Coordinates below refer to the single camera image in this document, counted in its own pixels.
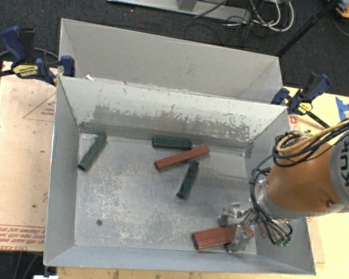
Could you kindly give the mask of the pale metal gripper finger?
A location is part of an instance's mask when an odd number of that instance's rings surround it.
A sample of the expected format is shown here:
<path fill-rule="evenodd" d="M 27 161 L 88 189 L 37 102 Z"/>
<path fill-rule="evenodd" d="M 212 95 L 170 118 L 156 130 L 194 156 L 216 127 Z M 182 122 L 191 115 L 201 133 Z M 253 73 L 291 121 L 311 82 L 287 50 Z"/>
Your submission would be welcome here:
<path fill-rule="evenodd" d="M 244 251 L 252 238 L 254 238 L 254 231 L 251 229 L 250 225 L 237 225 L 234 238 L 226 245 L 226 250 L 230 254 Z"/>
<path fill-rule="evenodd" d="M 221 213 L 219 215 L 218 225 L 221 227 L 235 225 L 240 222 L 243 218 L 244 210 L 241 208 L 239 202 L 232 202 L 221 208 Z"/>

